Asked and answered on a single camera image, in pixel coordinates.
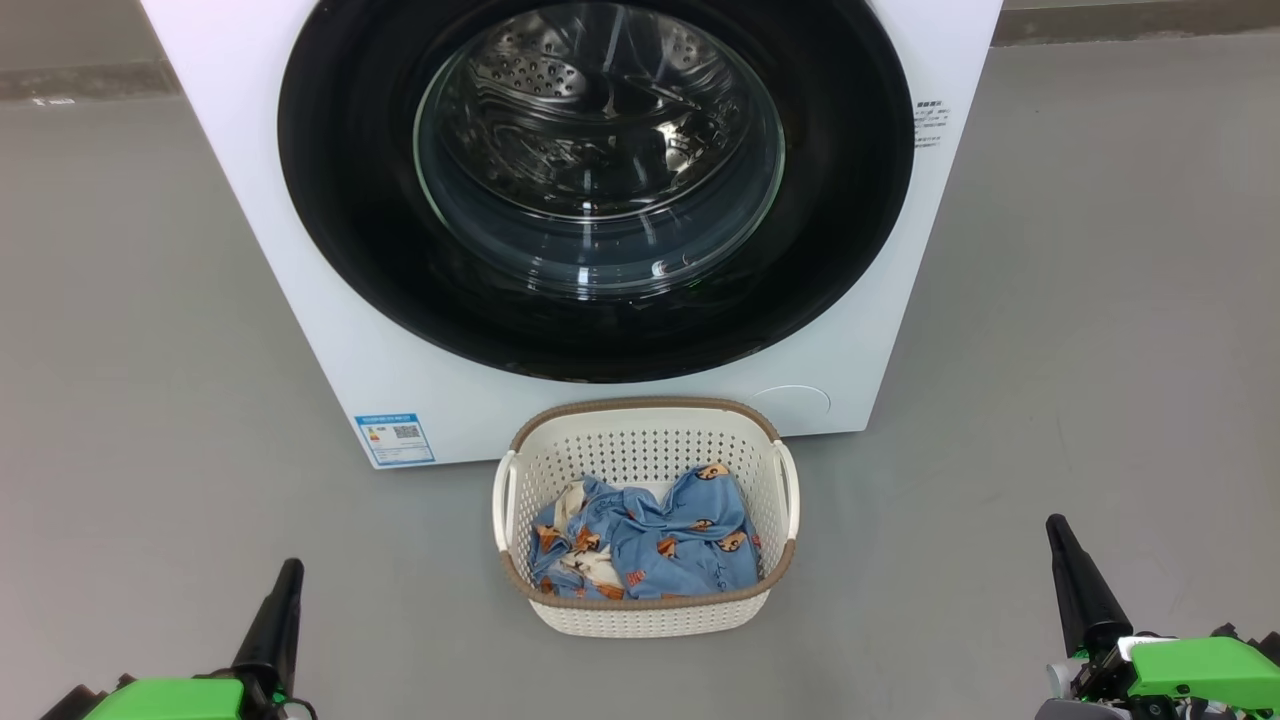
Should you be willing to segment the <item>blue energy label sticker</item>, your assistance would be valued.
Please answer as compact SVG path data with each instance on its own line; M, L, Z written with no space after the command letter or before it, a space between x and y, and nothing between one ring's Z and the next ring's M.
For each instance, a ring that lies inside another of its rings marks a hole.
M415 413L353 416L353 423L376 469L419 468L436 461Z

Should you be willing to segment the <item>stainless steel washing machine drum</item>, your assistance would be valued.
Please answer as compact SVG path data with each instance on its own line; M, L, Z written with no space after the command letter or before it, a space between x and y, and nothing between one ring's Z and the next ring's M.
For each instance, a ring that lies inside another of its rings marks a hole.
M771 210L777 102L703 27L618 3L512 15L463 44L415 117L419 183L462 246L543 293L698 281Z

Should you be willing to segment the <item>black round glass washer door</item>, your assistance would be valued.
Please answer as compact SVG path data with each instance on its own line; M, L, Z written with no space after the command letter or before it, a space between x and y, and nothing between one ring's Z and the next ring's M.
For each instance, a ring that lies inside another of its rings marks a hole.
M426 200L415 117L435 73L492 26L562 3L700 26L777 102L780 192L698 281L641 296L543 293L462 246ZM595 384L707 372L814 322L886 245L914 164L908 77L865 0L321 0L285 68L278 140L310 237L375 309L471 361Z

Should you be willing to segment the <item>blue and white bear-print garment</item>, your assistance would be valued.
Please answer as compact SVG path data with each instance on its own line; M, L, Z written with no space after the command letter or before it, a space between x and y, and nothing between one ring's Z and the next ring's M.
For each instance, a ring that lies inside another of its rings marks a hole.
M595 477L570 482L532 521L532 584L541 594L571 600L627 600L613 548L618 530L628 528L620 489Z

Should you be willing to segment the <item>round white filter cover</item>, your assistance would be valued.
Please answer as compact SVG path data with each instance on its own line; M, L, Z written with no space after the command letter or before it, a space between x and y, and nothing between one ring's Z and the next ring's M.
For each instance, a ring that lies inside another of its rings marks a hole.
M829 396L812 386L777 386L754 393L746 404L765 416L781 436L826 433Z

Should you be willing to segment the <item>white front-load washing machine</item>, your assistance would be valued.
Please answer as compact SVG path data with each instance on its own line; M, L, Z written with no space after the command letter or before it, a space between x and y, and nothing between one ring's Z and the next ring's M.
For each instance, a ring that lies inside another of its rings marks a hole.
M353 416L415 413L434 464L486 461L506 452L526 420L561 405L657 396L746 404L756 392L790 384L829 396L822 434L867 428L1004 0L865 0L902 63L913 128L915 101L943 100L951 117L938 147L914 146L900 218L835 305L735 363L664 380L604 384L520 375L451 354L375 309L320 252L294 209L278 140L285 68L320 1L140 4L355 432Z

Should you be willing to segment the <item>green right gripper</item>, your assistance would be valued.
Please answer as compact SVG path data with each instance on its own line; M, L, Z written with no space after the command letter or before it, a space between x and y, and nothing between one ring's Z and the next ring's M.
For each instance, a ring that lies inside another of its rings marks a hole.
M1046 520L1064 646L1036 720L1280 720L1280 632L1242 639L1133 633L1061 514Z

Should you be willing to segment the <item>cream perforated laundry basket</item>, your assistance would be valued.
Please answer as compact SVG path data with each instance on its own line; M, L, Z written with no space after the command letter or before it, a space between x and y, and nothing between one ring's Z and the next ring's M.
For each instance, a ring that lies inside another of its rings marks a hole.
M687 469L722 462L736 477L760 539L760 580L676 600L571 600L541 594L529 568L532 521L573 480L663 498ZM527 421L500 457L492 491L499 560L513 587L567 635L652 639L727 632L765 605L794 560L800 483L788 446L754 409L718 398L622 398L575 404Z

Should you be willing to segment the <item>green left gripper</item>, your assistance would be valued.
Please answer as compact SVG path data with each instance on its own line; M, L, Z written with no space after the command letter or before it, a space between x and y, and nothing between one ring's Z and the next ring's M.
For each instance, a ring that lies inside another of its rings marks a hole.
M293 697L305 565L287 559L233 660L230 678L143 678L114 692L78 685L40 720L241 720L282 716Z

